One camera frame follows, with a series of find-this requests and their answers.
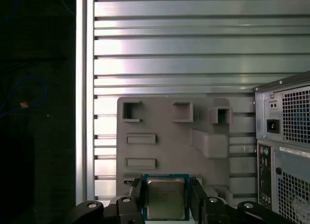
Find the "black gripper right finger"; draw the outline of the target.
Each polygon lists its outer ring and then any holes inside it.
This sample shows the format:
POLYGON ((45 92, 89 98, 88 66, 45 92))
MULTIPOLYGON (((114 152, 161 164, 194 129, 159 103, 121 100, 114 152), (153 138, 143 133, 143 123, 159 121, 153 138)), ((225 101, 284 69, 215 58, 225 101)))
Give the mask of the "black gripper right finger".
POLYGON ((190 211, 197 224, 275 224, 278 215, 252 201, 231 207, 219 197, 208 196, 195 178, 190 178, 190 211))

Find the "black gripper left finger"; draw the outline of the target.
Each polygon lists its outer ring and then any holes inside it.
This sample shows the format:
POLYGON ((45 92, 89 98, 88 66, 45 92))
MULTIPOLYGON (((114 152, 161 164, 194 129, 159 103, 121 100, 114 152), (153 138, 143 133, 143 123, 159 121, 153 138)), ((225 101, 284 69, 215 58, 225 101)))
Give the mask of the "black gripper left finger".
POLYGON ((143 206, 142 178, 130 184, 128 195, 113 198, 108 206, 101 202, 85 201, 75 207, 77 224, 141 224, 143 206))

